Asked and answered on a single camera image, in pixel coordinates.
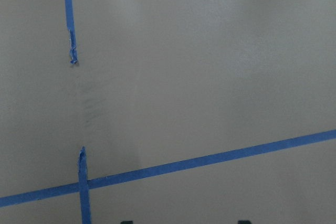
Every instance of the gray floor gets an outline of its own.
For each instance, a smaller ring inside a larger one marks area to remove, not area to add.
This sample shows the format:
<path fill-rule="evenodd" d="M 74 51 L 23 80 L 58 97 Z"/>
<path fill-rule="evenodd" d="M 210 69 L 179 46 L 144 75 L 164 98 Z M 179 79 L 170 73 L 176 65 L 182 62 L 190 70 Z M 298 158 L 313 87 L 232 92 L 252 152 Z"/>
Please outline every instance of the gray floor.
<path fill-rule="evenodd" d="M 0 0 L 0 197 L 336 129 L 335 0 Z M 90 191 L 92 223 L 334 224 L 336 142 Z M 80 223 L 77 194 L 1 224 Z"/>

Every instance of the blue line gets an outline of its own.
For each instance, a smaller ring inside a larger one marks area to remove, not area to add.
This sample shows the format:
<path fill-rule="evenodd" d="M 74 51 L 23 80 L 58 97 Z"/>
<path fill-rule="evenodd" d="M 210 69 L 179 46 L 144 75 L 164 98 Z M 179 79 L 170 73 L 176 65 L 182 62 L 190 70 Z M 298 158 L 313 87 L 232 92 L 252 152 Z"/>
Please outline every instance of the blue line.
<path fill-rule="evenodd" d="M 71 56 L 71 64 L 76 64 L 78 62 L 77 59 L 77 51 L 76 51 L 76 33 L 75 33 L 75 21 L 73 19 L 73 9 L 72 9 L 72 0 L 65 0 L 65 12 L 67 18 L 67 27 L 69 31 L 70 37 L 70 56 Z"/>
<path fill-rule="evenodd" d="M 82 224 L 91 224 L 88 174 L 86 166 L 86 153 L 84 147 L 79 153 L 78 181 L 79 181 L 80 208 L 82 212 Z"/>
<path fill-rule="evenodd" d="M 150 168 L 134 170 L 132 172 L 111 175 L 107 177 L 95 178 L 88 181 L 89 189 L 95 189 L 120 183 L 125 183 L 137 179 L 143 179 L 162 174 L 177 172 L 179 170 L 186 170 L 196 168 L 204 165 L 216 164 L 220 162 L 240 159 L 244 157 L 251 157 L 269 152 L 285 150 L 288 148 L 303 146 L 307 144 L 319 143 L 336 138 L 336 130 L 316 133 L 307 136 L 300 136 L 290 138 L 287 140 L 272 142 L 268 144 L 261 144 L 252 147 L 242 148 L 234 151 L 222 152 L 209 156 L 191 158 L 184 161 L 174 162 L 165 165 L 153 166 Z M 59 187 L 52 187 L 48 189 L 32 191 L 29 193 L 18 194 L 8 197 L 0 198 L 0 207 L 21 204 L 24 202 L 46 199 L 65 194 L 77 193 L 79 191 L 79 184 L 69 184 Z"/>

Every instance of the blue tape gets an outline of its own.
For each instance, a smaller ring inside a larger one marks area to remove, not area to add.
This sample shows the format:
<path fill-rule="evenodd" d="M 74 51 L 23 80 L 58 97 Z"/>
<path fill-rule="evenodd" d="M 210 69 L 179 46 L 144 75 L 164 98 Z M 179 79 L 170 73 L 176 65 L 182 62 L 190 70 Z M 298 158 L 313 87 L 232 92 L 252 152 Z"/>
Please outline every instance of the blue tape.
<path fill-rule="evenodd" d="M 84 147 L 79 153 L 78 182 L 79 182 L 80 208 L 82 212 L 82 224 L 91 224 L 89 186 L 88 186 L 88 175 L 86 166 L 86 153 Z"/>
<path fill-rule="evenodd" d="M 319 143 L 336 138 L 336 130 L 326 131 L 307 136 L 300 136 L 290 138 L 287 140 L 272 142 L 268 144 L 261 144 L 252 147 L 242 148 L 234 151 L 222 152 L 209 156 L 191 158 L 184 161 L 174 162 L 165 165 L 153 166 L 150 168 L 134 170 L 132 172 L 126 172 L 107 177 L 95 178 L 88 180 L 89 189 L 95 189 L 120 183 L 125 183 L 137 179 L 143 179 L 162 174 L 177 172 L 180 170 L 186 170 L 196 168 L 200 166 L 216 164 L 220 162 L 230 161 L 234 159 L 240 159 L 244 157 L 251 157 L 255 155 L 265 154 L 269 152 L 276 152 L 285 150 L 288 148 L 294 148 L 307 144 Z M 65 194 L 77 193 L 79 191 L 79 183 L 52 187 L 48 189 L 32 191 L 30 193 L 18 194 L 13 196 L 7 196 L 0 198 L 0 207 L 21 204 L 29 201 L 46 199 L 50 197 L 56 197 Z"/>
<path fill-rule="evenodd" d="M 70 56 L 71 56 L 71 64 L 76 64 L 78 62 L 77 59 L 77 45 L 76 45 L 76 34 L 75 34 L 75 21 L 73 19 L 73 9 L 72 9 L 72 0 L 65 0 L 65 12 L 67 19 L 67 27 L 69 31 L 70 38 Z"/>

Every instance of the diagonal blue tape strip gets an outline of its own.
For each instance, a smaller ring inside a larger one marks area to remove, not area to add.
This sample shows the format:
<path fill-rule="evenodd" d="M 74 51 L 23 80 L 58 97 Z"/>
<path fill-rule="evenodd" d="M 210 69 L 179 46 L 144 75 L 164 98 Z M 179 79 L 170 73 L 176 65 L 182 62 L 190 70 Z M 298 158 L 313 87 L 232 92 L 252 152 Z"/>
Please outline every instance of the diagonal blue tape strip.
<path fill-rule="evenodd" d="M 83 147 L 79 153 L 78 181 L 79 181 L 80 208 L 82 212 L 82 224 L 91 224 L 90 198 L 89 198 L 85 147 Z"/>
<path fill-rule="evenodd" d="M 77 50 L 76 50 L 76 34 L 75 34 L 75 21 L 73 19 L 73 9 L 72 9 L 72 0 L 65 0 L 65 13 L 67 19 L 67 27 L 70 37 L 70 56 L 71 64 L 76 64 L 77 59 Z"/>
<path fill-rule="evenodd" d="M 184 161 L 174 162 L 165 165 L 153 166 L 150 168 L 134 170 L 132 172 L 111 175 L 102 178 L 95 178 L 88 181 L 89 189 L 95 189 L 104 186 L 110 186 L 120 183 L 125 183 L 137 179 L 143 179 L 162 174 L 177 172 L 179 170 L 186 170 L 196 168 L 204 165 L 216 164 L 229 160 L 251 157 L 269 152 L 280 151 L 288 148 L 303 146 L 332 140 L 336 138 L 336 130 L 316 133 L 307 136 L 295 137 L 287 140 L 272 142 L 268 144 L 261 144 L 252 147 L 242 148 L 234 151 L 222 152 L 209 156 L 191 158 Z M 59 187 L 52 187 L 48 189 L 32 191 L 29 193 L 18 194 L 0 198 L 0 207 L 21 204 L 24 202 L 46 199 L 65 194 L 77 193 L 79 191 L 79 184 L 69 184 Z"/>

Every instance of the gray surface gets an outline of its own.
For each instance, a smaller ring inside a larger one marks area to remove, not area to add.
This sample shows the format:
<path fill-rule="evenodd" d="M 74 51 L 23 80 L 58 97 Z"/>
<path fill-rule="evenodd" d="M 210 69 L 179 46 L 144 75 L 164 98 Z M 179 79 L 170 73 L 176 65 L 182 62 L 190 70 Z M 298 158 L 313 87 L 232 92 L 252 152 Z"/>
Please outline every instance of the gray surface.
<path fill-rule="evenodd" d="M 0 0 L 0 196 L 335 128 L 335 0 Z M 93 223 L 334 223 L 334 141 L 91 191 Z M 1 223 L 80 222 L 78 195 Z"/>

